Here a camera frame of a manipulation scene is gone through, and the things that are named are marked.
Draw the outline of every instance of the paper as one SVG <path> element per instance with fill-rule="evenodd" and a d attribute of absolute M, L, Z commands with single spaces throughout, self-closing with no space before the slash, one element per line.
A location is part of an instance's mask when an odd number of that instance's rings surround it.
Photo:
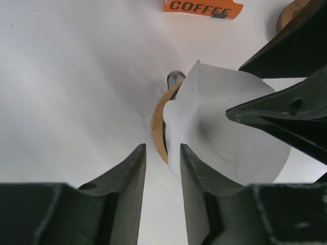
<path fill-rule="evenodd" d="M 274 182 L 291 147 L 225 116 L 227 109 L 273 92 L 252 74 L 198 61 L 163 112 L 173 175 L 180 180 L 179 146 L 185 143 L 205 163 L 240 184 Z"/>

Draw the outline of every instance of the white tabletop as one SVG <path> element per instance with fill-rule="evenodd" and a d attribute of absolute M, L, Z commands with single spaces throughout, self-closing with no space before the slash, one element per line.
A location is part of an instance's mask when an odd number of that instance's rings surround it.
<path fill-rule="evenodd" d="M 0 181 L 77 187 L 145 142 L 141 245 L 187 244 L 181 187 L 150 133 L 167 74 L 198 59 L 237 69 L 290 0 L 239 0 L 235 20 L 163 13 L 163 2 L 0 1 Z"/>

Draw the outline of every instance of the wooden coaster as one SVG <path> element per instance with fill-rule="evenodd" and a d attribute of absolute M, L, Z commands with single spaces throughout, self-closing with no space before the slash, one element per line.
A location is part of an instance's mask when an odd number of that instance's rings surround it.
<path fill-rule="evenodd" d="M 157 107 L 155 108 L 151 121 L 151 133 L 154 145 L 159 155 L 166 164 L 168 164 L 168 152 L 166 147 L 165 136 L 166 124 L 164 122 L 164 107 L 168 101 L 174 99 L 181 85 L 182 82 L 177 83 L 164 94 L 164 96 L 159 101 Z"/>
<path fill-rule="evenodd" d="M 296 0 L 288 5 L 277 21 L 277 33 L 280 32 L 309 2 L 310 0 Z"/>

